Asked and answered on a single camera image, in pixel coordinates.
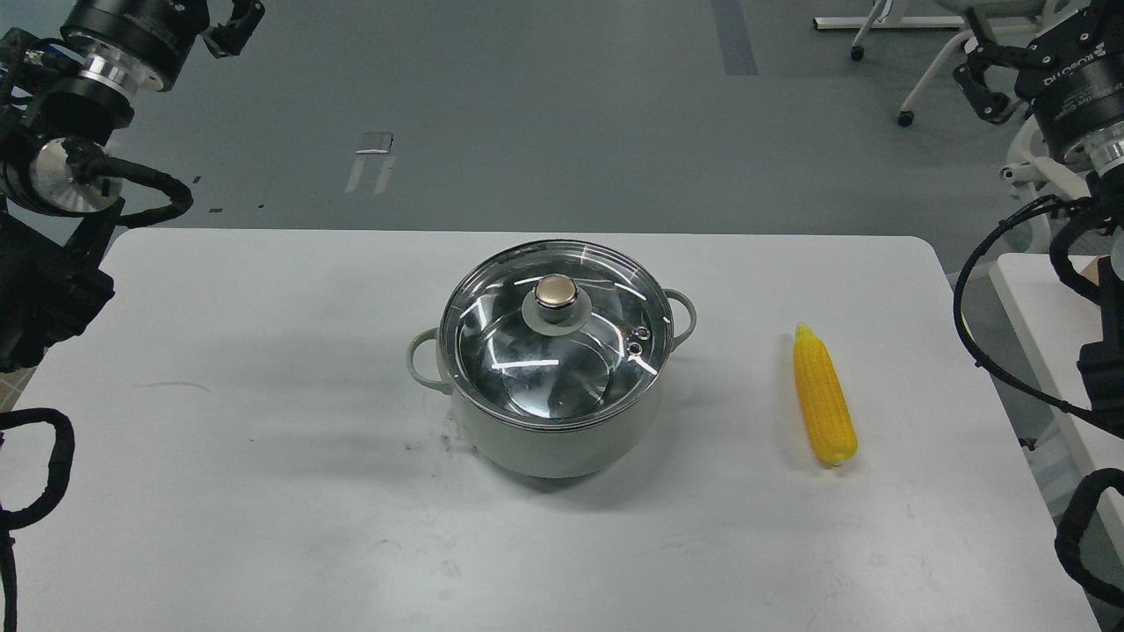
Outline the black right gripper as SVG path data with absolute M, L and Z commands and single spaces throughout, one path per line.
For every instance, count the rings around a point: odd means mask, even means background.
M 986 18 L 967 18 L 976 46 L 953 71 L 955 82 L 976 116 L 995 126 L 1028 103 L 1048 155 L 1060 163 L 1088 163 L 1089 151 L 1079 148 L 1080 139 L 1121 121 L 1121 8 L 1085 4 L 1026 47 L 1000 44 Z M 1043 67 L 1032 67 L 1046 57 Z M 989 88 L 989 67 L 1019 71 L 1016 97 Z

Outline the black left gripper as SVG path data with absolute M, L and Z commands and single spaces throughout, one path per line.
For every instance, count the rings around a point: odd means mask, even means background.
M 79 1 L 61 25 L 61 38 L 83 56 L 80 76 L 119 93 L 166 92 L 200 33 L 214 58 L 241 56 L 266 7 L 232 4 L 228 20 L 209 25 L 205 1 Z

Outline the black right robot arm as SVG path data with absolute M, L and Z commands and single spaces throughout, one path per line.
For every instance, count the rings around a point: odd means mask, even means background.
M 1072 201 L 1055 195 L 1037 197 L 1004 219 L 973 252 L 953 285 L 953 324 L 976 365 L 1017 391 L 1077 419 L 1087 421 L 1113 436 L 1121 436 L 1121 267 L 1112 258 L 1099 260 L 1096 281 L 1080 276 L 1070 260 L 1076 240 L 1096 229 L 1121 227 L 1121 3 L 1093 1 L 1060 22 L 1041 31 L 1027 47 L 1003 47 L 994 40 L 982 4 L 963 11 L 978 47 L 955 69 L 953 76 L 984 121 L 1006 120 L 1007 94 L 986 83 L 988 67 L 1017 71 L 1015 93 L 1027 103 L 1042 133 L 1048 157 L 1068 173 L 1088 173 L 1089 191 Z M 996 364 L 973 340 L 962 315 L 966 283 L 979 260 L 1004 233 L 1044 213 L 1067 213 L 1068 224 L 1057 232 L 1048 258 L 1061 285 L 1099 308 L 1102 341 L 1080 349 L 1078 371 L 1091 404 L 1081 408 L 1037 391 Z

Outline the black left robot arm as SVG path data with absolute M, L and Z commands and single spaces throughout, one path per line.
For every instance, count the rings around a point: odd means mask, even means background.
M 171 90 L 197 40 L 217 58 L 241 54 L 265 12 L 236 1 L 215 25 L 205 1 L 79 1 L 56 39 L 4 33 L 4 373 L 39 365 L 112 299 L 99 267 L 116 229 L 192 208 L 176 177 L 109 155 L 112 134 L 133 121 L 133 97 Z

